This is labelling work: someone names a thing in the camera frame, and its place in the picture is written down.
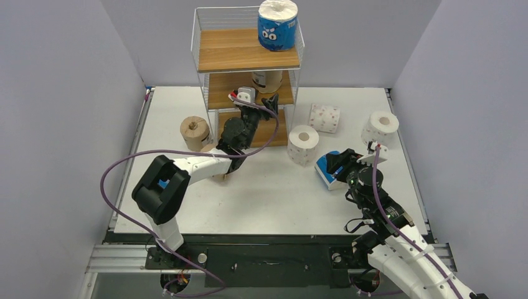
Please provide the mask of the blue white roll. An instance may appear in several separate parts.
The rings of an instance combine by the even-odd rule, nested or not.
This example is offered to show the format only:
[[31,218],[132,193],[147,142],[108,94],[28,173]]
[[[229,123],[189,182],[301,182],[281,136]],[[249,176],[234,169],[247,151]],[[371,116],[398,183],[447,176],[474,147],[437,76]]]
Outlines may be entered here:
[[334,191],[338,189],[344,189],[347,185],[343,182],[338,181],[330,173],[327,172],[327,158],[326,155],[321,156],[315,163],[314,168],[326,185],[328,191]]
[[278,52],[295,46],[298,7],[290,0],[263,1],[258,8],[258,41],[267,50]]

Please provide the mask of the brown paper roll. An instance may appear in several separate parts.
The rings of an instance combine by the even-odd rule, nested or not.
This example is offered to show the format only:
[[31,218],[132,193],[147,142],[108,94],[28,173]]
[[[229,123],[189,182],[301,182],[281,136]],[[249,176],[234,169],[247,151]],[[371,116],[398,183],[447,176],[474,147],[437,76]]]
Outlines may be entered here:
[[267,70],[252,72],[253,87],[259,93],[274,93],[282,85],[282,70]]

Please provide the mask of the white dotted roll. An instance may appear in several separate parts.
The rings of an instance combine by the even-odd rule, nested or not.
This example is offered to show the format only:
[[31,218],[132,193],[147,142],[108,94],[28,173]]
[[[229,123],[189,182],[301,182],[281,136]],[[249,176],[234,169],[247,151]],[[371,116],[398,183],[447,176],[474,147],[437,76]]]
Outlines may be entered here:
[[295,164],[306,166],[316,156],[318,132],[309,125],[298,125],[288,134],[287,154]]
[[323,133],[335,133],[338,128],[341,109],[335,106],[311,104],[308,126]]

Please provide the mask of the white wire wooden shelf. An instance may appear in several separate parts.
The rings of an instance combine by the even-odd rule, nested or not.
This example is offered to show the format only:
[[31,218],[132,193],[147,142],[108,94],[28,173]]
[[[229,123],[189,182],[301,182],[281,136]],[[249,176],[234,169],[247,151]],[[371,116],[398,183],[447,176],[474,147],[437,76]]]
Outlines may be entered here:
[[198,7],[194,11],[191,52],[214,140],[220,138],[225,122],[240,114],[228,98],[229,93],[251,87],[253,72],[281,71],[282,84],[276,91],[279,122],[261,122],[252,145],[260,147],[276,133],[270,146],[285,146],[295,111],[305,43],[298,26],[292,49],[269,51],[258,41],[257,20],[256,6]]

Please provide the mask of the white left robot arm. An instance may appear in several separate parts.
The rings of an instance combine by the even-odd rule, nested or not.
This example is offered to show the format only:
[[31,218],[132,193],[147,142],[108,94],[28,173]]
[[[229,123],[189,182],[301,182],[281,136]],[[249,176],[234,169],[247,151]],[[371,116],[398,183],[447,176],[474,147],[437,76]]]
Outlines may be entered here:
[[238,106],[240,116],[225,122],[214,148],[190,158],[155,157],[131,194],[163,249],[162,261],[171,268],[180,267],[186,259],[176,214],[187,188],[203,179],[237,170],[245,161],[244,150],[251,146],[259,122],[278,116],[278,94],[264,98],[261,105],[244,104],[241,92],[232,92],[229,97]]

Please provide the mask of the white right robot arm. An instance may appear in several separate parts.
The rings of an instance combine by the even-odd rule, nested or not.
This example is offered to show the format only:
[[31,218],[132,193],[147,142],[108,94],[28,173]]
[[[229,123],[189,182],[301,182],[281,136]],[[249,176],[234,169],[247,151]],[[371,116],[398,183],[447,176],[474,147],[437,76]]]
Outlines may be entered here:
[[405,209],[383,189],[380,148],[368,155],[352,149],[325,155],[326,171],[347,184],[369,231],[352,241],[352,260],[376,269],[409,298],[486,298],[459,280],[419,232]]

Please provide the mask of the white dotted roll lying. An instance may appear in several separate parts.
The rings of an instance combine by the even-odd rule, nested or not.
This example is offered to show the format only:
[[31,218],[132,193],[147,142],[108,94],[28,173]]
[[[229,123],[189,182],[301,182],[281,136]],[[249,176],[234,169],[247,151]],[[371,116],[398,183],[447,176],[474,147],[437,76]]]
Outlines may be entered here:
[[341,109],[335,106],[311,104],[308,126],[323,133],[335,133],[338,128]]

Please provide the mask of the brown cartoon printed roll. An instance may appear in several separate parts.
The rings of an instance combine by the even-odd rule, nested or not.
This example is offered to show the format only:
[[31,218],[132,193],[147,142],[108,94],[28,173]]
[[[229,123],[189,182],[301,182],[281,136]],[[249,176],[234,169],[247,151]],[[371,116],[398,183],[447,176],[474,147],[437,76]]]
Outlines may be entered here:
[[218,158],[217,155],[225,154],[223,151],[216,148],[215,144],[206,145],[201,149],[201,153],[211,153],[215,156],[211,158],[214,165],[208,166],[207,171],[210,174],[210,179],[217,183],[224,183],[228,180],[229,167],[232,164],[229,158]]

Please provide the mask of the brown roll back left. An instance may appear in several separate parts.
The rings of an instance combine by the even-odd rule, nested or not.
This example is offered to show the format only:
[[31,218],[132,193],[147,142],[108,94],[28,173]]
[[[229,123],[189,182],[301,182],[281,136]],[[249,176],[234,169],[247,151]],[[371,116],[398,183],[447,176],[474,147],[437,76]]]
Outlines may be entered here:
[[180,125],[181,135],[191,151],[200,151],[210,144],[211,135],[207,121],[199,116],[189,116]]

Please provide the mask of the blue roll left edge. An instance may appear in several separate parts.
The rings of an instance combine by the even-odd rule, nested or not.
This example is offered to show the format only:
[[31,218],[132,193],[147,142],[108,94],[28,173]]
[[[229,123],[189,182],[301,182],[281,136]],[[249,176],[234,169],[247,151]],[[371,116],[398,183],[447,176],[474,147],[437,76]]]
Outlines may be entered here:
[[159,186],[160,188],[162,188],[162,189],[166,189],[166,188],[167,188],[167,185],[168,185],[169,183],[170,183],[170,180],[165,180],[165,181],[164,181],[164,180],[160,179],[160,180],[158,181],[158,186]]

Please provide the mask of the white roll near right wall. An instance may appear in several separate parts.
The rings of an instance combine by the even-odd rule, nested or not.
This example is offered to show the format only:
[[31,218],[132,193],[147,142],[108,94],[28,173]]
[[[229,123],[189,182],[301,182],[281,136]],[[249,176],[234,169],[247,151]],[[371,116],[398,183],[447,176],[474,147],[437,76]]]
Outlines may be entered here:
[[372,112],[362,129],[361,140],[365,145],[372,141],[391,148],[397,139],[399,124],[398,118],[390,112]]

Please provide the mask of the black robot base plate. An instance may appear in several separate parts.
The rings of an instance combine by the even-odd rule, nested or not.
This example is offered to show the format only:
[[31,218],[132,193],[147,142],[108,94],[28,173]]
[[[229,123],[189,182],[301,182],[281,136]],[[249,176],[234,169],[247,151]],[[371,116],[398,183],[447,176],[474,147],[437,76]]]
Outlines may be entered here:
[[177,253],[208,270],[209,288],[308,287],[368,288],[379,284],[367,263],[365,240],[352,248],[356,235],[185,235]]

